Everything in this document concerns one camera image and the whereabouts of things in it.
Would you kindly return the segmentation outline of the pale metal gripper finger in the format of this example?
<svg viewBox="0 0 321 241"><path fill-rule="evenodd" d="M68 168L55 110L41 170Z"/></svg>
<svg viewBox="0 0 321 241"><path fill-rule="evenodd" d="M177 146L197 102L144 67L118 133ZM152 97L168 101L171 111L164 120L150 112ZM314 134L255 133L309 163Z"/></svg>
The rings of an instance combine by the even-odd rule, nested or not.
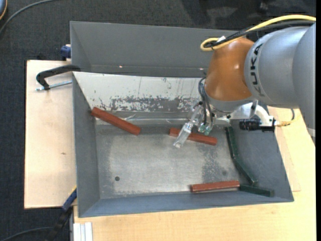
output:
<svg viewBox="0 0 321 241"><path fill-rule="evenodd" d="M185 141L191 134L192 129L193 129L193 125L184 125L181 128L177 137L177 148L180 148L185 143Z"/></svg>
<svg viewBox="0 0 321 241"><path fill-rule="evenodd" d="M177 128L173 128L173 134L177 135L177 138L173 145L182 146L190 135L190 124L184 124L184 126L180 130Z"/></svg>

